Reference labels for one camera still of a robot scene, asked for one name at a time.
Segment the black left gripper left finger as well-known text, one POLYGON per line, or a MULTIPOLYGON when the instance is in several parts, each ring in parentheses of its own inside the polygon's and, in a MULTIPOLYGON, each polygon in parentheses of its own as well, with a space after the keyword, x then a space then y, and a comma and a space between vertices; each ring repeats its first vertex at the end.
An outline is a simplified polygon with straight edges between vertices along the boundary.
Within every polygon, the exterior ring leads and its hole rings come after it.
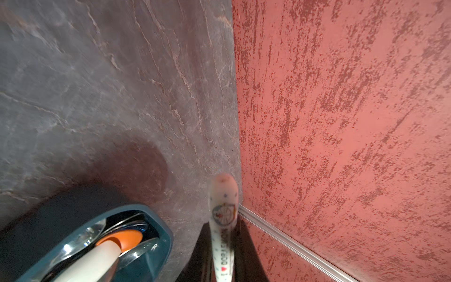
POLYGON ((215 282, 211 231, 205 223, 197 239, 193 253, 176 282, 215 282))

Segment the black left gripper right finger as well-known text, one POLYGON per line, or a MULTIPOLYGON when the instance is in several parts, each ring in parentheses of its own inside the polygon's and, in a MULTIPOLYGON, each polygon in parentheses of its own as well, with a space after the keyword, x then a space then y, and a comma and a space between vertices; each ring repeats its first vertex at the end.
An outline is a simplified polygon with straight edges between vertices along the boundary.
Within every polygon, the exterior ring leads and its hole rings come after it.
POLYGON ((269 282, 250 236, 249 229, 240 216, 235 227, 235 233, 235 282, 269 282))

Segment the white printed spoon handle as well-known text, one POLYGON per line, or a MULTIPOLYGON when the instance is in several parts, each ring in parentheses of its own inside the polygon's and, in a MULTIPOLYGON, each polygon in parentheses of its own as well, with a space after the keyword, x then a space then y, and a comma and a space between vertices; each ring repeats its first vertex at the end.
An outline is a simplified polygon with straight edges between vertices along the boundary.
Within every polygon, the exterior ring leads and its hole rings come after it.
POLYGON ((209 226, 213 267, 218 282, 230 282, 234 270, 234 229, 238 216, 238 185, 234 177, 213 177, 209 190, 209 226))

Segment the orange plastic spoon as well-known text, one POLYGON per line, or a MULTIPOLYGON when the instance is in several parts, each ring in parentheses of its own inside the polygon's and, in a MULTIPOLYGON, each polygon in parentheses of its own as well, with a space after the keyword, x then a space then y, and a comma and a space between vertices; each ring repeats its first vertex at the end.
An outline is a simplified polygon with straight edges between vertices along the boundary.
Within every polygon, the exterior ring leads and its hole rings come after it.
POLYGON ((95 246, 99 246, 107 241, 112 241, 116 243, 121 248, 121 252, 124 253, 135 248, 142 241, 142 239, 143 233, 138 230, 116 231, 102 237, 96 242, 95 246))

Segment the silver spoon patterned handle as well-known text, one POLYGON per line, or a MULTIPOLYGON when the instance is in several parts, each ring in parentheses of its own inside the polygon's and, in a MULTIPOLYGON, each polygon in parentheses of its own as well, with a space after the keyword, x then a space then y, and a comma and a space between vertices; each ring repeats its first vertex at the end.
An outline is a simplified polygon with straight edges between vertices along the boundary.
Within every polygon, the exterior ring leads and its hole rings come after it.
POLYGON ((158 248, 160 239, 155 237, 139 243, 136 247, 126 251, 119 256, 117 271, 124 269, 129 264, 143 256, 148 251, 154 251, 158 248))

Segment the silver steel spoon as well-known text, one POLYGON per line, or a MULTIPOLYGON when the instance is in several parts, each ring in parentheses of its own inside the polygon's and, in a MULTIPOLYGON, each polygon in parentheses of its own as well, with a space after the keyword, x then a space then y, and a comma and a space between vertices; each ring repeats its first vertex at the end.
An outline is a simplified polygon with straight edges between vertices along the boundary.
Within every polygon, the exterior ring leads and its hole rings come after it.
POLYGON ((63 245, 63 248, 58 253, 58 255, 51 260, 45 271, 45 274, 50 272, 50 270, 58 263, 74 256, 78 252, 88 247, 100 236, 105 226, 106 219, 102 219, 97 223, 95 223, 94 225, 92 225, 91 227, 88 227, 85 230, 83 230, 80 234, 76 235, 74 239, 70 239, 69 242, 63 245))

